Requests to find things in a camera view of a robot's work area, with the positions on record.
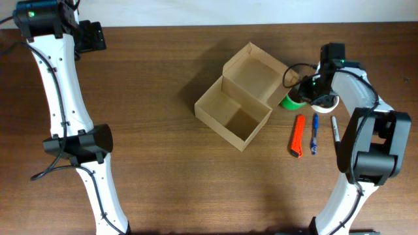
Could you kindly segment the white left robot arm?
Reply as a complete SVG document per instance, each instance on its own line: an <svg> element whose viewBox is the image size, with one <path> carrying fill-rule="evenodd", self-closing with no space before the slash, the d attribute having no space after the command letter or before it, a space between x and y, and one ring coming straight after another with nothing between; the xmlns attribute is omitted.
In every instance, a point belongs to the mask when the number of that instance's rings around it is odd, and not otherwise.
<svg viewBox="0 0 418 235"><path fill-rule="evenodd" d="M54 161L31 180L67 169L77 171L93 210L97 234L130 234L111 171L113 139L107 124L94 125L85 107L75 63L80 54L105 50L99 22L81 21L76 1L19 1L12 13L40 71L50 112L50 134L42 145Z"/></svg>

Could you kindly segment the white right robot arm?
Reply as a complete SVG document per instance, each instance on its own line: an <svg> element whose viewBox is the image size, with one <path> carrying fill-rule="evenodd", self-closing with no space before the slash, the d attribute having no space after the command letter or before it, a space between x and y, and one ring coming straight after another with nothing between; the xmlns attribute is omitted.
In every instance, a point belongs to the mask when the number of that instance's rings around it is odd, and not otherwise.
<svg viewBox="0 0 418 235"><path fill-rule="evenodd" d="M324 209L310 223L310 234L349 234L368 197L399 174L411 128L405 112L393 110L367 79L364 67L346 59L345 45L321 47L316 72L299 83L298 96L312 105L343 102L350 120L335 143L340 172Z"/></svg>

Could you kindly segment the green tape roll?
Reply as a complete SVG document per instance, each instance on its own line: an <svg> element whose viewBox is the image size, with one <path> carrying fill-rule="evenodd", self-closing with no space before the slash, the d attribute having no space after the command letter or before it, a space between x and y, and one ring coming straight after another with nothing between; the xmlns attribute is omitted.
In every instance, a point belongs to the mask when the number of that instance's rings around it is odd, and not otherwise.
<svg viewBox="0 0 418 235"><path fill-rule="evenodd" d="M283 100L280 102L280 105L287 109L287 110L298 110L299 108L302 108L303 106L306 106L306 102L296 102L293 99L290 98L290 96L286 95Z"/></svg>

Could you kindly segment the beige masking tape roll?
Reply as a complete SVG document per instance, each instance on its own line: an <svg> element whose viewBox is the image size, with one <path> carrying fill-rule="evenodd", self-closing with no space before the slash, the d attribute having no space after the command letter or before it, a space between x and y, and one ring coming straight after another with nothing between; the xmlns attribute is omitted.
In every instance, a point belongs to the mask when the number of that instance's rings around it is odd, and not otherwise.
<svg viewBox="0 0 418 235"><path fill-rule="evenodd" d="M339 98L339 96L336 96L335 98L332 99L332 106L331 107L311 105L311 108L317 113L327 114L327 113L332 112L339 105L339 102L340 102L340 98Z"/></svg>

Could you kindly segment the brown cardboard box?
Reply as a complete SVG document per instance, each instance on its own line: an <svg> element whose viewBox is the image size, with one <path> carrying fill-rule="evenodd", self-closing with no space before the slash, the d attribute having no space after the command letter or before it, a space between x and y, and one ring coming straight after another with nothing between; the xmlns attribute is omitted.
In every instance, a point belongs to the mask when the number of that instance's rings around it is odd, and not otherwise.
<svg viewBox="0 0 418 235"><path fill-rule="evenodd" d="M243 151L288 94L282 82L299 75L253 43L223 66L222 75L195 103L195 117Z"/></svg>

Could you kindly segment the red utility knife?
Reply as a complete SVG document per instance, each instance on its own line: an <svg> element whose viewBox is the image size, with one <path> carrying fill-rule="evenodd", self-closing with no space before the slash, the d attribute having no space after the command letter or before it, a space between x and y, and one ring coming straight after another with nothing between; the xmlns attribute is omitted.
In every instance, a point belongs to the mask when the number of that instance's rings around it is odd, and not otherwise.
<svg viewBox="0 0 418 235"><path fill-rule="evenodd" d="M306 122L306 117L299 114L295 119L295 127L293 130L290 152L296 158L301 158L303 156L302 152L302 139L304 126Z"/></svg>

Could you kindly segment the blue ballpoint pen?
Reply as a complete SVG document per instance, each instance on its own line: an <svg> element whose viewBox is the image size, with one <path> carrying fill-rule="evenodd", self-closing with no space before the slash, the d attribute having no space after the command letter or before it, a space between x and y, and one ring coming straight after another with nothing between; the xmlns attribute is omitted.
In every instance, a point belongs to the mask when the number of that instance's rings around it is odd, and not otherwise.
<svg viewBox="0 0 418 235"><path fill-rule="evenodd" d="M319 116L317 113L313 115L313 122L312 122L312 139L310 142L310 148L312 155L317 153L317 131L319 128Z"/></svg>

